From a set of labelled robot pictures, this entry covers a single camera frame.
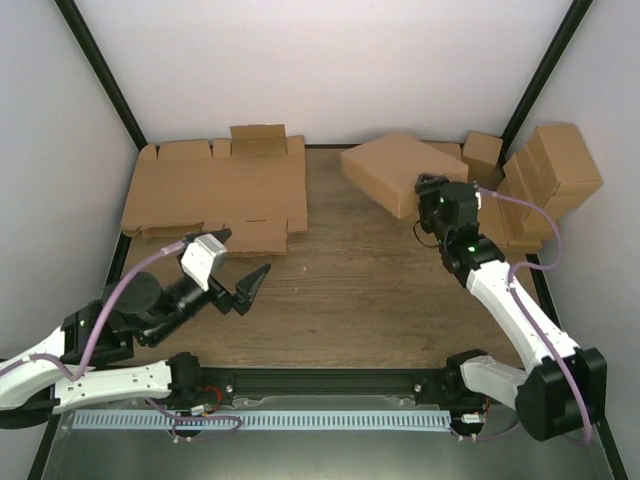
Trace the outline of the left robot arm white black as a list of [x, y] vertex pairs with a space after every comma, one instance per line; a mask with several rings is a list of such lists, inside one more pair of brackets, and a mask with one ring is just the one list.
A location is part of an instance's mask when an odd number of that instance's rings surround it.
[[248, 313], [271, 270], [264, 264], [229, 290], [215, 278], [228, 229], [188, 234], [131, 268], [99, 299], [44, 340], [1, 364], [1, 427], [26, 429], [93, 404], [149, 398], [188, 408], [213, 394], [198, 358], [182, 352], [124, 367], [135, 346], [155, 348], [208, 306]]

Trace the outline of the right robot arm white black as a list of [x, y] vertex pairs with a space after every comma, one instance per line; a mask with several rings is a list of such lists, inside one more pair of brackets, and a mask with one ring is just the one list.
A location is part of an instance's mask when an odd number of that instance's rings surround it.
[[455, 355], [446, 366], [447, 396], [458, 403], [476, 394], [496, 400], [535, 440], [581, 431], [581, 443], [588, 444], [605, 411], [605, 357], [555, 325], [517, 280], [524, 265], [510, 264], [481, 234], [478, 214], [499, 193], [427, 173], [414, 190], [419, 225], [435, 236], [444, 267], [492, 315], [523, 363], [511, 367], [481, 350]]

